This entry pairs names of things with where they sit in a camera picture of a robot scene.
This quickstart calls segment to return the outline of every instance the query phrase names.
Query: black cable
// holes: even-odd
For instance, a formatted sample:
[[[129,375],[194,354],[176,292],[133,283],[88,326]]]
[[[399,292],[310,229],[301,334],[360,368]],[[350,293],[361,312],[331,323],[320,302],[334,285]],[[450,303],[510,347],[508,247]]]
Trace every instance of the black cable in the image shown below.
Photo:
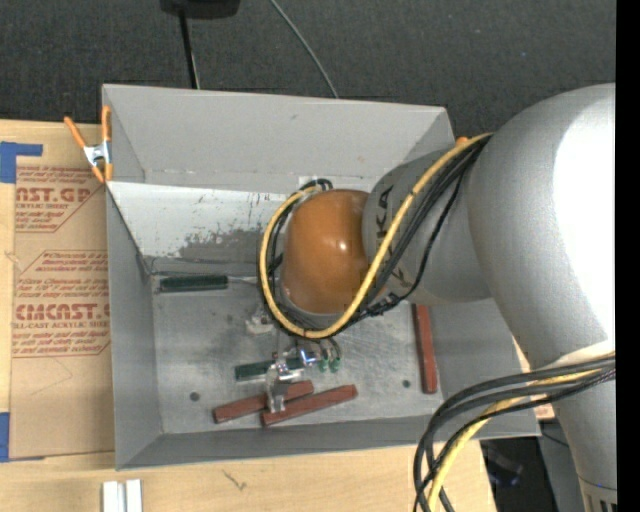
[[[579,373],[582,371],[602,370],[604,368],[609,368],[610,366],[613,366],[613,365],[615,365],[615,356],[608,356],[608,357],[598,358],[598,359],[585,361],[581,363],[566,365],[562,367],[534,370],[529,373],[499,377],[489,381],[481,382],[469,388],[463,389],[462,391],[459,391],[455,395],[451,396],[447,401],[445,401],[434,413],[434,415],[432,416],[429,422],[429,426],[425,431],[425,434],[423,435],[422,439],[418,443],[418,447],[416,448],[416,454],[414,457],[414,479],[416,481],[420,481],[422,478],[421,476],[422,475],[422,457],[425,455],[425,446],[426,447],[431,446],[431,439],[428,438],[428,432],[435,431],[435,428],[437,428],[438,426],[439,418],[443,414],[445,414],[447,411],[451,411],[453,409],[456,409],[456,407],[460,407],[460,405],[458,404],[460,404],[461,402],[464,402],[465,400],[469,399],[474,395],[477,395],[486,391],[491,391],[500,387],[523,384],[523,383],[540,380],[544,378],[558,377],[561,375]],[[494,395],[484,395],[484,396],[493,397],[494,399],[496,398],[495,393]],[[432,467],[433,456],[432,456],[432,453],[429,454],[428,451],[427,451],[427,462],[429,464],[429,467]],[[445,500],[443,501],[443,505],[445,505],[445,508],[446,508],[446,502],[448,502],[448,500],[446,499],[446,494],[444,497],[445,497]]]
[[[187,58],[187,67],[189,68],[189,82],[192,89],[200,89],[200,79],[198,78],[198,71],[196,70],[196,60],[193,56],[193,49],[191,48],[191,37],[189,36],[189,25],[187,23],[187,16],[184,10],[178,12],[178,18],[180,19],[180,31],[182,32],[182,44],[184,45],[184,53]]]
[[[276,0],[269,0],[269,1],[271,2],[271,5],[273,5],[273,8],[278,12],[280,17],[285,21],[287,25],[289,25],[289,28],[298,38],[298,41],[302,43],[302,46],[304,46],[304,49],[307,50],[307,53],[311,57],[311,60],[313,60],[313,63],[318,68],[318,71],[320,71],[320,73],[322,74],[322,77],[324,78],[324,81],[327,83],[327,86],[329,87],[329,89],[331,89],[331,94],[333,94],[333,97],[336,99],[339,99],[336,88],[333,86],[333,83],[331,82],[329,75],[322,67],[320,60],[318,59],[318,57],[316,57],[316,54],[311,49],[311,46],[309,46],[309,43],[307,43],[305,38],[302,36],[300,31],[298,30],[298,27],[296,27],[293,21],[291,21],[291,19],[289,18],[289,16],[286,15],[286,13],[282,10],[282,7],[280,7],[280,5],[278,4],[278,2],[276,2]]]
[[[481,421],[494,418],[496,416],[501,416],[503,414],[509,414],[511,412],[516,412],[516,411],[532,409],[532,408],[538,407],[540,405],[545,405],[545,404],[549,404],[549,403],[555,402],[557,400],[568,398],[570,396],[573,396],[573,395],[576,395],[576,394],[581,393],[583,391],[586,391],[587,389],[590,389],[590,388],[592,388],[594,386],[597,386],[597,385],[602,384],[604,382],[613,380],[613,379],[615,379],[615,376],[616,376],[616,370],[615,370],[615,368],[613,368],[613,369],[608,370],[608,371],[606,371],[604,373],[599,373],[596,376],[587,378],[584,381],[582,381],[581,384],[574,385],[574,386],[571,387],[571,389],[569,389],[567,391],[561,391],[559,393],[556,393],[554,395],[551,395],[551,396],[548,396],[548,397],[545,397],[545,398],[539,398],[539,399],[531,400],[528,403],[517,404],[517,405],[513,405],[513,406],[507,407],[505,409],[499,410],[499,411],[494,411],[494,412],[491,412],[491,413],[483,414],[483,415],[481,415],[481,416],[479,416],[477,418],[474,418],[473,420],[471,420],[467,424],[465,424],[462,428],[460,428],[447,441],[447,443],[445,444],[445,447],[440,452],[440,455],[434,461],[433,466],[431,466],[429,468],[429,474],[422,480],[422,483],[420,484],[419,487],[416,486],[417,487],[416,488],[416,498],[415,498],[414,504],[413,504],[414,512],[417,510],[418,504],[420,504],[422,506],[422,509],[425,512],[430,512],[429,511],[429,507],[426,504],[426,501],[424,501],[424,505],[422,504],[422,501],[424,500],[424,490],[426,489],[427,485],[429,485],[429,483],[435,477],[435,474],[440,469],[440,465],[441,465],[442,461],[445,459],[447,454],[451,451],[451,449],[452,449],[454,443],[456,442],[456,440],[459,439],[460,436],[462,436],[462,434],[464,434],[464,432],[467,431],[467,429],[469,429],[470,427],[472,427],[476,423],[479,423]]]
[[[482,406],[488,406],[499,402],[501,400],[506,400],[510,398],[518,398],[518,397],[527,397],[532,395],[542,395],[542,394],[551,394],[557,393],[560,391],[564,391],[567,389],[571,389],[576,385],[586,382],[589,378],[592,378],[593,375],[585,376],[581,379],[574,380],[572,382],[560,382],[554,384],[539,384],[539,385],[531,385],[531,386],[521,386],[518,388],[507,389],[504,391],[498,391],[495,393],[491,393],[488,395],[482,395],[473,399],[470,399],[462,404],[459,404],[455,407],[450,407],[442,410],[441,408],[436,411],[429,422],[429,426],[427,430],[423,434],[422,438],[418,443],[418,447],[416,449],[416,454],[414,457],[414,466],[413,466],[413,477],[416,485],[422,481],[422,457],[427,456],[427,464],[429,467],[433,467],[434,464],[434,452],[433,452],[433,443],[436,431],[447,421],[452,419],[455,416],[459,416],[460,414],[464,414],[465,412],[471,411],[473,409],[477,409]],[[443,505],[445,505],[445,509],[449,510],[445,504],[445,501],[448,502],[448,498],[446,497],[446,493],[441,496],[444,498]]]

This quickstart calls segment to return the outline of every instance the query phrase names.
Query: green object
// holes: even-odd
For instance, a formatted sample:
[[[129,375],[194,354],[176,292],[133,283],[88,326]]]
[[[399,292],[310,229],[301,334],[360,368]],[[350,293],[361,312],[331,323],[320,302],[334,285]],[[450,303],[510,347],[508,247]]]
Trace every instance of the green object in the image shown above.
[[[260,361],[259,363],[241,364],[234,368],[234,374],[236,380],[239,382],[245,380],[252,380],[262,377],[269,366],[273,364],[273,361]],[[303,368],[302,361],[297,357],[290,357],[287,359],[287,366],[290,370],[300,370]]]
[[[331,360],[329,363],[329,368],[331,369],[331,373],[336,373],[340,369],[340,358],[336,357]]]
[[[229,279],[220,275],[173,276],[160,280],[162,293],[226,290],[228,287]]]

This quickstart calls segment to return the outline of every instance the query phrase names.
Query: blue tape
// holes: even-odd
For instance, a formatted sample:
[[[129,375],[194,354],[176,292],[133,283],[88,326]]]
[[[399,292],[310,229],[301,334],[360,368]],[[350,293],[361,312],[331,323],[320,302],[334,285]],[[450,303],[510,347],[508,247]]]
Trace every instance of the blue tape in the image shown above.
[[[16,182],[18,156],[42,156],[42,144],[0,142],[0,183]]]
[[[9,461],[9,413],[0,412],[0,462]]]

